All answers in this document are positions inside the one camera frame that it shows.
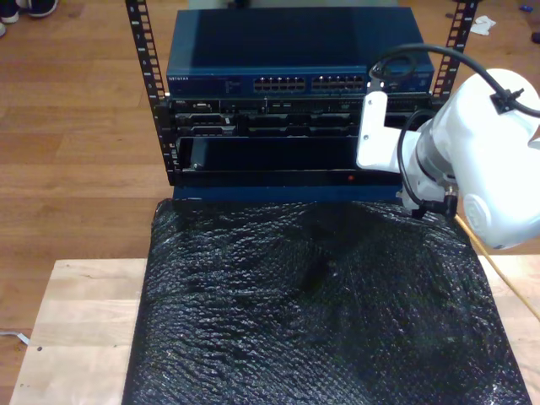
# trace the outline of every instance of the bubble wrap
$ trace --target bubble wrap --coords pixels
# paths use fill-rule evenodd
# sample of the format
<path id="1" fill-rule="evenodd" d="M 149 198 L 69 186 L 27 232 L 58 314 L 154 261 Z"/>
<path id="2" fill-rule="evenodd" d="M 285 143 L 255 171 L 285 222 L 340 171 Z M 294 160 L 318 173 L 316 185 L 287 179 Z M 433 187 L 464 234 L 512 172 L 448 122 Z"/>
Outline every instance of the bubble wrap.
<path id="1" fill-rule="evenodd" d="M 530 403 L 456 225 L 380 203 L 159 205 L 123 405 Z"/>

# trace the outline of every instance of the metal bracket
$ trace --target metal bracket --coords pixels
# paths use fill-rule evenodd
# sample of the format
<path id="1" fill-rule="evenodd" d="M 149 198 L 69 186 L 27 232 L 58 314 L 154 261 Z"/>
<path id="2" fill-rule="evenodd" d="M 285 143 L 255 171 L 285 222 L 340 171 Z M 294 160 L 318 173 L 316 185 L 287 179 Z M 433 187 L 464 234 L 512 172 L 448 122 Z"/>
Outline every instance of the metal bracket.
<path id="1" fill-rule="evenodd" d="M 0 332 L 0 336 L 9 336 L 9 335 L 16 336 L 26 346 L 30 344 L 30 339 L 28 339 L 26 335 L 24 335 L 24 333 L 22 332 Z"/>
<path id="2" fill-rule="evenodd" d="M 450 28 L 450 34 L 446 41 L 446 47 L 453 48 L 456 51 L 463 53 L 467 39 L 471 33 L 471 27 L 474 22 L 474 15 L 478 8 L 478 1 L 461 1 L 456 6 L 454 19 Z M 437 101 L 445 102 L 450 98 L 450 93 L 454 82 L 456 81 L 457 69 L 460 63 L 450 57 L 443 57 L 440 63 L 435 87 L 433 89 L 433 97 Z"/>
<path id="3" fill-rule="evenodd" d="M 158 133 L 161 153 L 167 170 L 169 183 L 174 185 L 174 173 L 180 171 L 176 156 L 176 140 L 171 131 L 170 115 L 163 77 L 159 69 L 154 34 L 150 24 L 146 0 L 126 0 L 127 15 L 132 27 L 133 40 L 143 72 L 144 87 L 152 109 L 155 129 Z"/>

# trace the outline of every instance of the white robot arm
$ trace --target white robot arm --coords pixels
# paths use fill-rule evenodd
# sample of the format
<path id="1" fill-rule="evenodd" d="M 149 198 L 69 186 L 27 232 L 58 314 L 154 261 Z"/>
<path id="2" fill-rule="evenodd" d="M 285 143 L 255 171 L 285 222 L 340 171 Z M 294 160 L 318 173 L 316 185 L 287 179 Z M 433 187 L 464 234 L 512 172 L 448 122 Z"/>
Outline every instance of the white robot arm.
<path id="1" fill-rule="evenodd" d="M 523 89 L 519 101 L 539 110 L 536 90 L 522 76 L 494 69 L 505 89 Z M 473 231 L 496 249 L 540 235 L 540 142 L 532 137 L 540 119 L 517 110 L 499 113 L 493 89 L 472 76 L 435 118 L 417 132 L 407 131 L 402 161 L 416 199 L 443 202 L 463 196 Z M 384 126 L 387 97 L 371 91 L 364 99 L 357 164 L 366 170 L 399 173 L 400 130 Z M 405 191 L 403 204 L 418 208 Z"/>

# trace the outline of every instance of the wooden board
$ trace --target wooden board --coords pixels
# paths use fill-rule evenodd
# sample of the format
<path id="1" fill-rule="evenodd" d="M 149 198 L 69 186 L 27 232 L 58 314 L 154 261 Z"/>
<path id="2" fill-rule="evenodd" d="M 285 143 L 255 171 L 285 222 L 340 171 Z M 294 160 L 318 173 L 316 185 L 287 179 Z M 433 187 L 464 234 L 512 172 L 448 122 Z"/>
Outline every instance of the wooden board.
<path id="1" fill-rule="evenodd" d="M 12 404 L 120 403 L 144 259 L 58 261 Z"/>
<path id="2" fill-rule="evenodd" d="M 540 307 L 540 256 L 495 256 Z M 540 323 L 483 257 L 532 403 L 540 404 Z M 120 404 L 145 259 L 58 261 L 52 271 L 11 405 Z"/>

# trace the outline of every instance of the floor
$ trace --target floor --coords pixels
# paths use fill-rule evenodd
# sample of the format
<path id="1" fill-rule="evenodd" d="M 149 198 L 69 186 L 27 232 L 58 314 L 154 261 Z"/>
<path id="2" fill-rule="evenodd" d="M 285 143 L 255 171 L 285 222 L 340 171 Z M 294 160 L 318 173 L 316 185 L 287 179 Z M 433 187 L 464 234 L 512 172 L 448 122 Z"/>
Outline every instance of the floor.
<path id="1" fill-rule="evenodd" d="M 175 11 L 187 0 L 148 3 L 165 69 Z M 413 6 L 426 41 L 444 42 L 451 21 L 441 16 L 454 3 L 401 3 Z M 515 5 L 481 3 L 499 24 L 471 37 L 467 53 L 540 89 L 540 51 Z M 155 206 L 171 196 L 123 0 L 63 0 L 49 19 L 8 27 L 0 165 L 0 328 L 29 336 L 56 259 L 146 257 Z M 540 240 L 512 251 L 539 252 Z M 0 339 L 1 404 L 23 356 L 22 344 Z"/>

